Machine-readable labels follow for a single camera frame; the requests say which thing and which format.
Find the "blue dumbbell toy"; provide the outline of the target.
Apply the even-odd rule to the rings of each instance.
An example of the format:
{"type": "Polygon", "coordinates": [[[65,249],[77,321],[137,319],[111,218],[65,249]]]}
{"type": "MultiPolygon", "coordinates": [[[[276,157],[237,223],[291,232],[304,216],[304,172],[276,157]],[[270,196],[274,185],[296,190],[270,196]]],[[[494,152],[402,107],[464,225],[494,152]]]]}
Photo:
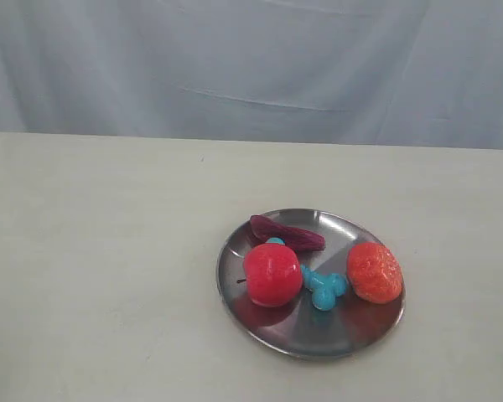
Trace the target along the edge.
{"type": "MultiPolygon", "coordinates": [[[[279,239],[270,239],[266,243],[284,243],[279,239]]],[[[303,286],[312,294],[312,304],[320,311],[329,311],[335,306],[337,299],[343,296],[347,290],[346,279],[339,274],[328,274],[327,276],[311,271],[306,265],[299,261],[303,274],[303,286]]]]}

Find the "dark purple sweet potato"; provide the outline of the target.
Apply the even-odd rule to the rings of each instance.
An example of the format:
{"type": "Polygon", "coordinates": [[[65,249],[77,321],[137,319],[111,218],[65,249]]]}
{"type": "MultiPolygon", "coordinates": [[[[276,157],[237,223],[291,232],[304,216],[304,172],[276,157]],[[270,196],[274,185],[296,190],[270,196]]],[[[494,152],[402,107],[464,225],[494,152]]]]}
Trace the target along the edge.
{"type": "Polygon", "coordinates": [[[321,251],[325,238],[306,229],[280,224],[263,215],[252,215],[249,219],[251,231],[263,243],[279,239],[295,252],[321,251]]]}

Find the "red apple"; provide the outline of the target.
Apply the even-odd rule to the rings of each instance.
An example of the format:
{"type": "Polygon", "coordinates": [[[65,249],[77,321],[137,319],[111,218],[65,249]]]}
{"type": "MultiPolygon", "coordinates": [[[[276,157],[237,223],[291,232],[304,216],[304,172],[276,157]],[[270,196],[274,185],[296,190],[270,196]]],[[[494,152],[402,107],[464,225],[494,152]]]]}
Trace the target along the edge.
{"type": "Polygon", "coordinates": [[[293,250],[280,243],[263,243],[252,248],[243,261],[244,283],[251,301],[267,308],[288,304],[303,286],[303,274],[293,250]]]}

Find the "orange fruit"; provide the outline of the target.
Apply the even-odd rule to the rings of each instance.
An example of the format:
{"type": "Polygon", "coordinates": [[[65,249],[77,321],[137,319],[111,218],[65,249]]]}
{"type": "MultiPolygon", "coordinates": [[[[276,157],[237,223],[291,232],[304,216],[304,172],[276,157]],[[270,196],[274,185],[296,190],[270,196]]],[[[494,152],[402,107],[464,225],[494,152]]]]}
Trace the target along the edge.
{"type": "Polygon", "coordinates": [[[347,256],[346,275],[354,293],[374,304],[387,304],[402,293],[401,267],[382,244],[364,242],[354,245],[347,256]]]}

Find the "round stainless steel plate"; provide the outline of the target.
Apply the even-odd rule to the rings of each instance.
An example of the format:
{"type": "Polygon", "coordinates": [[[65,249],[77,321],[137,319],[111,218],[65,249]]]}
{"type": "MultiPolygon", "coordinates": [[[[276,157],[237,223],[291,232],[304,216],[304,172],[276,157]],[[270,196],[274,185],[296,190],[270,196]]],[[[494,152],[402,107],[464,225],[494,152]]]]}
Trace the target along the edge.
{"type": "MultiPolygon", "coordinates": [[[[344,275],[350,248],[378,241],[358,224],[317,209],[279,209],[265,215],[279,224],[307,229],[324,237],[324,250],[298,256],[305,266],[324,276],[344,275]]],[[[307,289],[302,289],[283,307],[255,305],[246,292],[243,261],[258,243],[248,223],[234,229],[220,251],[215,277],[228,315],[259,343],[294,358],[331,360],[378,343],[400,322],[405,309],[404,292],[387,304],[374,304],[348,290],[328,312],[313,306],[312,294],[307,289]]]]}

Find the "light blue backdrop cloth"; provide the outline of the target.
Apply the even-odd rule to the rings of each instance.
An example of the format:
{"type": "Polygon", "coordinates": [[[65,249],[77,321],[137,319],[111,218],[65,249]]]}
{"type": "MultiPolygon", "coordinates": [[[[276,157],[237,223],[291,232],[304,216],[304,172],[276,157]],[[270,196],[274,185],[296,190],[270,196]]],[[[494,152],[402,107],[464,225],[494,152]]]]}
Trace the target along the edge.
{"type": "Polygon", "coordinates": [[[503,149],[503,1],[0,1],[0,131],[503,149]]]}

